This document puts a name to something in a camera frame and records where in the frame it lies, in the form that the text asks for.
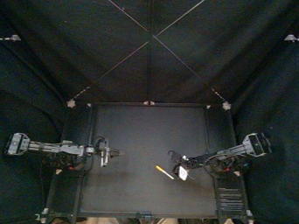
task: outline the metal bracket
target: metal bracket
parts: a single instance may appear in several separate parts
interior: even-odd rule
[[[137,213],[134,216],[138,220],[142,220],[145,222],[150,221],[153,219],[153,216],[150,213]]]

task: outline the small object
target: small object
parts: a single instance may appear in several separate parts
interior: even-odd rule
[[[61,169],[57,169],[54,173],[58,175],[61,173]]]
[[[247,216],[252,216],[253,214],[251,213],[249,210],[247,210]]]
[[[169,179],[173,179],[173,176],[157,165],[156,170],[168,176]]]
[[[153,106],[154,105],[154,102],[153,101],[144,101],[144,105]]]
[[[295,41],[299,41],[299,40],[297,40],[297,38],[295,37],[293,34],[288,34],[287,37],[284,38],[284,41],[292,41],[292,42],[295,42]]]
[[[236,176],[240,176],[240,172],[239,171],[233,171],[233,173],[236,174]]]
[[[188,172],[187,172],[187,170],[183,169],[183,167],[180,166],[180,169],[179,169],[179,178],[180,178],[181,180],[185,180],[187,177],[188,177]]]
[[[227,101],[221,105],[225,110],[231,109],[231,104]]]
[[[21,41],[21,39],[20,39],[20,37],[18,37],[17,35],[13,35],[13,36],[10,37],[10,40],[12,40],[12,41]]]
[[[76,106],[76,102],[73,101],[73,99],[66,101],[66,105],[69,108],[73,108]]]
[[[41,220],[41,216],[36,213],[36,220],[40,221]]]
[[[12,40],[13,42],[14,41],[21,41],[21,39],[20,39],[20,37],[17,35],[13,35],[10,38],[0,38],[0,41],[1,40],[8,40],[8,41]]]

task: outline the black cloth wall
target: black cloth wall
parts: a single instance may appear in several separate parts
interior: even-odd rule
[[[271,136],[272,151],[252,161],[247,193],[260,223],[299,223],[299,45],[281,43],[252,76],[235,103],[239,140],[251,132]]]
[[[199,2],[154,1],[153,34]],[[116,3],[149,25],[148,1]],[[150,63],[142,48],[102,76],[148,40],[124,13],[108,1],[2,1],[0,37],[20,34],[22,41],[0,42],[0,148],[14,132],[60,141],[65,101],[85,86],[82,102],[221,102],[205,81],[232,102],[237,140],[259,131],[272,137],[273,153],[247,174],[253,215],[261,223],[297,223],[299,42],[283,41],[297,8],[296,0],[207,0],[158,36],[199,77],[156,40]],[[0,223],[42,209],[41,160],[0,156]]]
[[[6,37],[14,32],[4,17],[0,17],[0,29]],[[50,172],[41,167],[40,156],[4,157],[9,136],[21,132],[32,140],[56,143],[60,141],[65,114],[46,71],[25,43],[1,42],[0,223],[33,222],[33,214],[44,208],[42,196],[50,179]]]

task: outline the metal rod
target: metal rod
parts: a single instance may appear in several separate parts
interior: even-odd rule
[[[215,90],[213,87],[211,87],[211,85],[203,80],[201,76],[191,69],[191,67],[184,63],[184,61],[180,59],[180,57],[174,54],[174,52],[169,49],[169,47],[164,44],[164,42],[156,37],[153,36],[153,38],[157,40],[157,42],[162,45],[162,47],[168,50],[168,52],[172,54],[172,56],[184,64],[184,66],[189,69],[189,71],[200,78],[201,83],[205,85],[207,88],[209,88],[209,90],[213,92],[213,94],[224,101],[227,102],[227,100],[224,99],[224,97],[220,95],[220,93]]]
[[[148,30],[141,26],[141,24],[129,16],[129,14],[125,12],[124,9],[121,9],[117,4],[112,1],[112,0],[108,0],[114,6],[116,8],[134,21],[134,23],[148,32]]]
[[[128,107],[174,107],[174,108],[203,108],[207,104],[203,103],[164,103],[157,102],[154,105],[144,105],[141,102],[94,102],[94,106],[128,106]],[[209,104],[212,107],[221,107],[221,104]]]
[[[154,0],[148,0],[146,25],[148,25],[148,45],[146,45],[146,100],[152,100],[152,59],[153,59],[153,31],[154,31]]]
[[[204,1],[205,0],[201,0],[199,3],[196,3],[193,7],[191,7],[191,9],[185,13],[183,13],[181,16],[176,18],[174,21],[154,36],[158,37],[160,34],[162,34],[164,31],[168,30],[173,26],[173,24],[176,24],[203,4]]]
[[[144,44],[141,44],[126,56],[125,56],[125,58],[124,59],[121,59],[117,63],[116,63],[116,65],[92,82],[92,84],[88,86],[88,87],[85,87],[73,97],[72,97],[72,99],[74,100],[74,99],[77,99],[82,94],[84,94],[84,92],[86,92],[86,90],[88,89],[90,89],[90,87],[92,86],[94,86],[94,84],[98,82],[98,80],[100,79],[102,79],[122,63],[124,63],[124,61],[126,61],[128,60],[128,58],[130,58],[130,56],[145,46],[148,44],[148,41],[144,43]]]

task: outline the metal frame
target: metal frame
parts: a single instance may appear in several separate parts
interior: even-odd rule
[[[207,109],[207,105],[193,104],[193,103],[191,103],[191,104],[188,104],[188,103],[187,104],[185,103],[184,104],[180,104],[180,103],[179,104],[177,103],[158,103],[153,106],[145,106],[141,103],[113,103],[113,102],[101,102],[97,105],[128,106],[128,107],[136,106],[136,107],[203,108],[204,109],[204,118],[205,118],[205,136],[207,136],[205,141],[207,141],[208,151],[211,150],[211,130],[209,130],[211,115],[209,115],[209,110]],[[90,110],[88,112],[88,143],[89,144],[90,144],[90,136],[92,136],[92,130],[93,130],[93,119],[92,119],[92,117],[94,115],[93,107],[94,106],[90,107]],[[228,118],[228,132],[231,133],[232,136],[235,136],[233,135],[233,129],[232,129],[232,121],[231,121],[229,111],[224,111],[224,109],[223,109],[223,112],[227,114],[227,118]],[[48,197],[48,201],[46,201],[46,208],[49,209],[49,212],[46,213],[46,218],[48,218],[46,223],[50,223],[50,220],[54,217],[66,217],[70,220],[70,224],[74,224],[77,217],[108,217],[110,215],[110,217],[117,217],[117,218],[140,218],[140,215],[142,216],[142,214],[137,214],[137,213],[112,213],[112,214],[108,214],[108,213],[105,213],[105,214],[102,214],[102,213],[81,213],[80,212],[80,200],[81,200],[81,186],[82,186],[82,182],[84,182],[84,177],[85,177],[85,172],[78,173],[78,175],[76,177],[76,179],[77,179],[77,190],[76,190],[76,196],[74,196],[74,199],[73,199],[73,208],[70,209],[72,212],[70,213],[60,213],[58,211],[52,211],[52,197],[54,196],[57,179],[58,179],[58,175],[56,175],[56,174],[53,175],[53,179],[52,179],[52,183],[50,183],[49,197]],[[223,186],[221,180],[220,179],[213,179],[212,181],[213,181],[213,191],[215,191],[215,203],[216,203],[216,208],[217,208],[217,211],[215,211],[215,215],[207,215],[204,217],[197,217],[196,215],[193,215],[192,217],[191,216],[185,216],[185,217],[181,217],[181,216],[174,217],[173,216],[173,218],[219,219],[220,224],[223,224],[225,222],[227,218],[239,219],[244,222],[248,221],[248,217],[247,217],[248,200],[247,200],[243,178],[241,177],[237,178],[237,189],[240,191],[244,209],[239,213],[233,213],[233,215],[231,215],[231,213],[225,213],[224,211],[221,211],[220,191],[219,191],[219,187]],[[157,214],[152,218],[169,218],[169,217],[166,215]]]

